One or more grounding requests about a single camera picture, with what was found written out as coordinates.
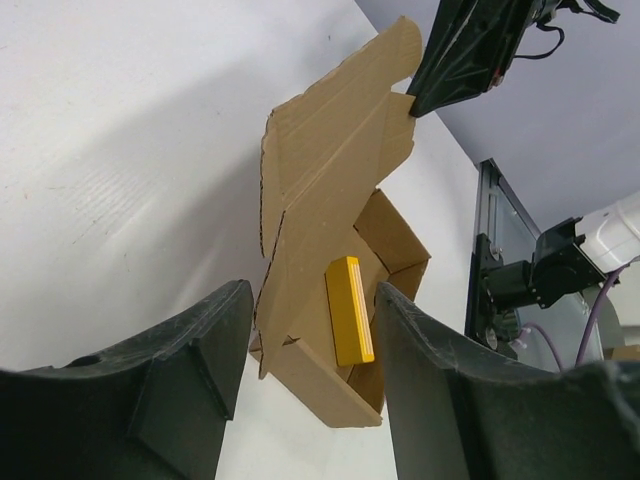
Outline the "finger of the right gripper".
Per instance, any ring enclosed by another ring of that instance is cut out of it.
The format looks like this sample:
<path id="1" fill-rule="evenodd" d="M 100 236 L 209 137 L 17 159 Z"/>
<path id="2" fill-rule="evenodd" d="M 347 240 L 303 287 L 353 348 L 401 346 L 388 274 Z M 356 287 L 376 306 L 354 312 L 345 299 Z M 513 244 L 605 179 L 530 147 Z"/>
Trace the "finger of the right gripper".
<path id="1" fill-rule="evenodd" d="M 487 92 L 511 65 L 535 1 L 467 0 L 439 3 L 422 61 L 408 87 L 410 115 Z"/>

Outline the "cardboard box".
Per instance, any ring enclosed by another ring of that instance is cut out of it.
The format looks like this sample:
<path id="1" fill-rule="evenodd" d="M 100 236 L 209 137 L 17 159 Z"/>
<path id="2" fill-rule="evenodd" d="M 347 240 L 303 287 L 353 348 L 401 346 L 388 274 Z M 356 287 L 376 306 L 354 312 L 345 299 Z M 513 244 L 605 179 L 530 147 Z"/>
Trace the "cardboard box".
<path id="1" fill-rule="evenodd" d="M 260 246 L 269 265 L 250 346 L 261 376 L 276 377 L 331 428 L 382 422 L 379 361 L 336 359 L 325 273 L 359 260 L 365 307 L 390 282 L 418 291 L 430 256 L 380 184 L 411 154 L 413 97 L 393 91 L 422 57 L 422 36 L 398 19 L 303 93 L 275 107 L 261 141 Z"/>

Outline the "yellow rectangular block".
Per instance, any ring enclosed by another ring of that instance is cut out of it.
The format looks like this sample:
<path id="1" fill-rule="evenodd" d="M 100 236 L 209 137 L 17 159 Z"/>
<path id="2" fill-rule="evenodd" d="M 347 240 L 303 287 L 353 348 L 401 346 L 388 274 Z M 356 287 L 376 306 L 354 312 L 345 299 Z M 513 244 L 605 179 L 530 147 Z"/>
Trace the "yellow rectangular block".
<path id="1" fill-rule="evenodd" d="M 357 257 L 333 261 L 325 272 L 336 361 L 339 367 L 375 360 L 364 287 Z"/>

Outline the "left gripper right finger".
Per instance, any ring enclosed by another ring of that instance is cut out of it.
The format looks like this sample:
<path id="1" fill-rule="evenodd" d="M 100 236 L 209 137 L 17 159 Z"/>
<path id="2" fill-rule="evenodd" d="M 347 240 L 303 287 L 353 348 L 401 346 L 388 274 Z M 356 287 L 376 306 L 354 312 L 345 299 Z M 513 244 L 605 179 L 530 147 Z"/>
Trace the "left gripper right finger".
<path id="1" fill-rule="evenodd" d="M 551 373 L 422 312 L 393 285 L 375 323 L 401 479 L 635 479 L 639 366 Z"/>

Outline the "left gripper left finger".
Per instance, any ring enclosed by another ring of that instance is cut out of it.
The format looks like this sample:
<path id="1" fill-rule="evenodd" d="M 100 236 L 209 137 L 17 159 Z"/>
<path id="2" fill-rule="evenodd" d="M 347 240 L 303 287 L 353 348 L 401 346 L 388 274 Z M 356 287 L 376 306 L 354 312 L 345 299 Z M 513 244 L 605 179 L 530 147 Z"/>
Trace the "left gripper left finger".
<path id="1" fill-rule="evenodd" d="M 247 358 L 253 293 L 192 307 L 61 367 L 1 374 L 5 479 L 212 479 Z"/>

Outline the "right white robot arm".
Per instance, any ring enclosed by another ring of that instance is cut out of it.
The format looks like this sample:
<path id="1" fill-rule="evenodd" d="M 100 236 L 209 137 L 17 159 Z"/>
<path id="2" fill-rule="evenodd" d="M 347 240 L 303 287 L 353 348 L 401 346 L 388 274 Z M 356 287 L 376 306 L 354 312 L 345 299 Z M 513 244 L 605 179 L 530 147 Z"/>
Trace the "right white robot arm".
<path id="1" fill-rule="evenodd" d="M 410 114 L 420 118 L 441 107 L 478 97 L 497 86 L 514 60 L 527 28 L 556 30 L 567 9 L 608 24 L 618 11 L 600 1 L 442 1 L 422 61 L 407 93 Z M 538 234 L 527 260 L 505 263 L 485 233 L 472 256 L 465 334 L 496 349 L 520 334 L 518 309 L 546 309 L 566 295 L 600 284 L 610 288 L 639 259 L 639 197 L 569 218 Z"/>

